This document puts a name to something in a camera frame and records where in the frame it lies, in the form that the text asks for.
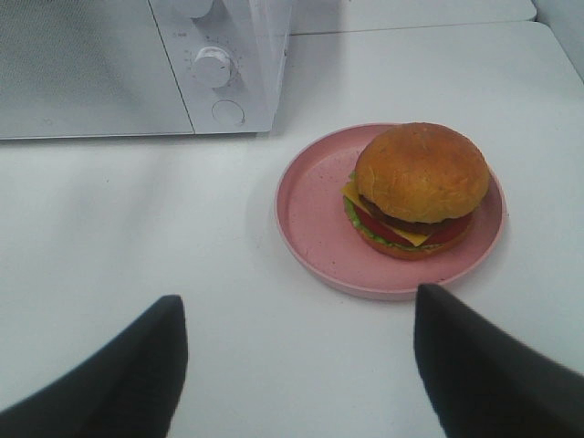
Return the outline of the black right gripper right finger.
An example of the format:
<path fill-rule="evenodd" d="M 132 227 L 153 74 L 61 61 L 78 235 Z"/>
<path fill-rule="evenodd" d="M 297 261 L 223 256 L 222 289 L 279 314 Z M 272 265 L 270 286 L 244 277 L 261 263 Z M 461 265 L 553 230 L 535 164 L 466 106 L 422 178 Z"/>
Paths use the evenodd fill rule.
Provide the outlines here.
<path fill-rule="evenodd" d="M 582 375 L 512 338 L 438 285 L 418 288 L 413 348 L 446 436 L 582 436 Z"/>

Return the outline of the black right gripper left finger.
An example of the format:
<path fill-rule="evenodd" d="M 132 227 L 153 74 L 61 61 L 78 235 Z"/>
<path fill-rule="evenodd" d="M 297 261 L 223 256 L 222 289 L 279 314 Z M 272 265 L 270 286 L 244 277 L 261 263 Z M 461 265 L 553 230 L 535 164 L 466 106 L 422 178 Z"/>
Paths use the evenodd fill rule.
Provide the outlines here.
<path fill-rule="evenodd" d="M 154 302 L 119 335 L 1 412 L 4 437 L 164 437 L 188 364 L 183 301 Z"/>

